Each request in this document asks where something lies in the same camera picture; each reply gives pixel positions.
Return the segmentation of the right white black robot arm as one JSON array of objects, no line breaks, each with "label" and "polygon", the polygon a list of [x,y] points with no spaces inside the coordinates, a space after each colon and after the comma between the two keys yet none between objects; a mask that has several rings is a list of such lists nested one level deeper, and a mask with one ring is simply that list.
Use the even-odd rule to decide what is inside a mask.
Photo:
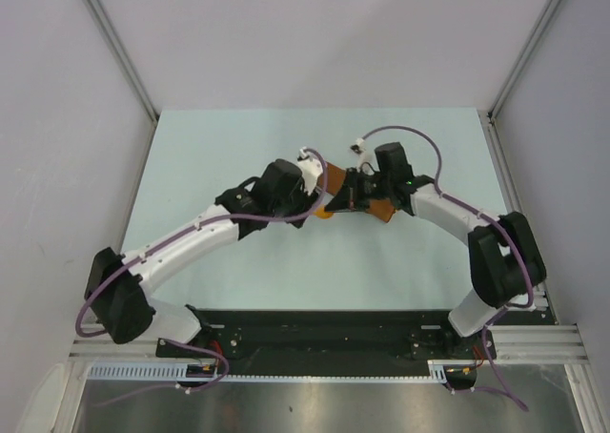
[{"label": "right white black robot arm", "polygon": [[534,289],[547,272],[525,215],[488,214],[443,193],[435,177],[414,174],[398,142],[377,147],[375,165],[361,146],[354,149],[354,168],[328,166],[332,198],[324,213],[365,212],[387,222],[402,211],[435,224],[468,249],[472,289],[449,313],[452,326],[439,334],[447,356],[463,357],[474,346],[473,335],[502,310],[533,308]]}]

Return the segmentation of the orange cloth napkin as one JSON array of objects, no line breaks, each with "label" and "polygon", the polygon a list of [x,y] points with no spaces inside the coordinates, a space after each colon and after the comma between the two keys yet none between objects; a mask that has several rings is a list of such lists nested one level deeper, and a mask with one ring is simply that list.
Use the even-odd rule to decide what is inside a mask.
[{"label": "orange cloth napkin", "polygon": [[[326,193],[332,197],[335,197],[343,185],[346,177],[346,171],[330,162],[327,163],[327,170],[328,179]],[[374,216],[385,223],[390,221],[395,212],[396,209],[389,199],[372,200],[366,209],[367,214]]]}]

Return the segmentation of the orange wooden spoon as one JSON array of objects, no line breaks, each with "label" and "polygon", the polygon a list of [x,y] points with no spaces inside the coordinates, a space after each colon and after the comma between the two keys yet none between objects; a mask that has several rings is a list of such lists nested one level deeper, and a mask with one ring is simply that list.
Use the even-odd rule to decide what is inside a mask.
[{"label": "orange wooden spoon", "polygon": [[327,211],[324,206],[318,207],[314,212],[314,215],[320,219],[329,219],[333,217],[334,214],[334,212]]}]

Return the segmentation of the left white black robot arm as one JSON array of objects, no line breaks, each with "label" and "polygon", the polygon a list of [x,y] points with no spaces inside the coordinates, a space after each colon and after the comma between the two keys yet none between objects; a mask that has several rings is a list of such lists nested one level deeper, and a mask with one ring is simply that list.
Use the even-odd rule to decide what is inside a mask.
[{"label": "left white black robot arm", "polygon": [[177,230],[143,247],[98,252],[85,292],[102,333],[116,344],[139,338],[174,340],[188,355],[204,354],[211,334],[192,307],[155,299],[160,286],[193,262],[283,221],[301,227],[320,202],[325,165],[310,155],[297,162],[277,159],[260,177],[251,177],[218,196]]}]

